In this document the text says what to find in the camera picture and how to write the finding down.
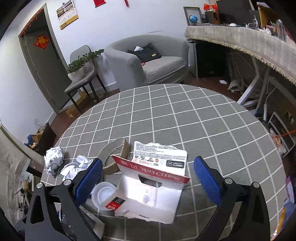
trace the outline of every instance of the white wall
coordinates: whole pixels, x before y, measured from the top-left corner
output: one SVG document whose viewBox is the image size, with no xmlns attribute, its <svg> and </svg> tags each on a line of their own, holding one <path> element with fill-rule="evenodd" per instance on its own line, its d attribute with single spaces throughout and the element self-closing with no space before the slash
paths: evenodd
<svg viewBox="0 0 296 241">
<path fill-rule="evenodd" d="M 93 51 L 122 38 L 158 31 L 183 38 L 187 26 L 184 6 L 202 7 L 204 0 L 106 0 L 95 8 L 93 0 L 74 0 L 79 19 L 60 30 L 56 10 L 63 1 L 33 0 L 15 18 L 0 41 L 0 117 L 19 140 L 36 131 L 34 119 L 45 122 L 52 114 L 23 57 L 18 35 L 29 19 L 47 2 L 55 37 L 67 63 L 82 45 Z M 105 86 L 116 83 L 104 55 L 99 60 Z"/>
</svg>

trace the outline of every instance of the round table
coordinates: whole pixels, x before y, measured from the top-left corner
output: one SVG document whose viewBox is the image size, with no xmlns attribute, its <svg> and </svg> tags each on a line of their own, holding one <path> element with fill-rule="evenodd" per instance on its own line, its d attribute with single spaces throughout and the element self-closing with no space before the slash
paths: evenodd
<svg viewBox="0 0 296 241">
<path fill-rule="evenodd" d="M 105 240 L 195 240 L 216 208 L 194 173 L 196 156 L 202 156 L 211 168 L 236 183 L 259 182 L 267 201 L 271 232 L 275 230 L 278 212 L 287 196 L 281 158 L 263 125 L 232 99 L 180 84 L 127 90 L 84 113 L 65 131 L 57 146 L 63 147 L 67 164 L 77 155 L 96 157 L 108 142 L 118 137 L 131 144 L 129 160 L 136 140 L 186 150 L 186 176 L 191 181 L 182 191 L 172 224 L 114 217 L 112 211 L 98 212 L 89 199 L 87 209 L 106 224 Z M 103 180 L 117 185 L 120 177 L 119 172 L 105 175 Z M 48 176 L 44 171 L 42 181 L 58 185 L 62 178 L 60 174 Z M 222 236 L 229 234 L 238 210 L 236 204 Z"/>
</svg>

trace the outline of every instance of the blue globe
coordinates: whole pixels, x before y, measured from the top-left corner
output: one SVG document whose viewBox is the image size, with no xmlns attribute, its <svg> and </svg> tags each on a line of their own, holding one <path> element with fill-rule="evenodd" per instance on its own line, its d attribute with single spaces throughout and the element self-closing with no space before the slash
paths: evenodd
<svg viewBox="0 0 296 241">
<path fill-rule="evenodd" d="M 194 16 L 194 15 L 190 15 L 190 16 L 189 16 L 189 21 L 190 21 L 190 22 L 192 22 L 192 23 L 197 23 L 197 20 L 198 20 L 198 19 L 197 19 L 197 16 Z"/>
</svg>

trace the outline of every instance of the door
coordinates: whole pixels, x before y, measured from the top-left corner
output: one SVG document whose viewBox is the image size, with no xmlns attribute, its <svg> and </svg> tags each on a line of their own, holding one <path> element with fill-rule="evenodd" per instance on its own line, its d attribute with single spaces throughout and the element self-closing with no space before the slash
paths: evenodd
<svg viewBox="0 0 296 241">
<path fill-rule="evenodd" d="M 45 49 L 34 45 L 40 35 L 49 39 Z M 24 41 L 42 85 L 52 102 L 61 110 L 69 101 L 69 96 L 64 93 L 64 90 L 71 84 L 71 80 L 56 53 L 47 26 L 25 34 Z"/>
</svg>

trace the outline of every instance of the black bag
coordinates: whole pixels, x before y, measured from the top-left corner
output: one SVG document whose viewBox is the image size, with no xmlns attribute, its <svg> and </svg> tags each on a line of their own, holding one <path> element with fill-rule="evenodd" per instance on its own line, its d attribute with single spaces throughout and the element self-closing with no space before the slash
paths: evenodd
<svg viewBox="0 0 296 241">
<path fill-rule="evenodd" d="M 154 59 L 161 58 L 160 53 L 151 43 L 149 43 L 146 47 L 144 47 L 143 50 L 138 50 L 138 51 L 128 50 L 128 53 L 136 55 L 139 58 L 141 63 L 145 63 Z"/>
</svg>

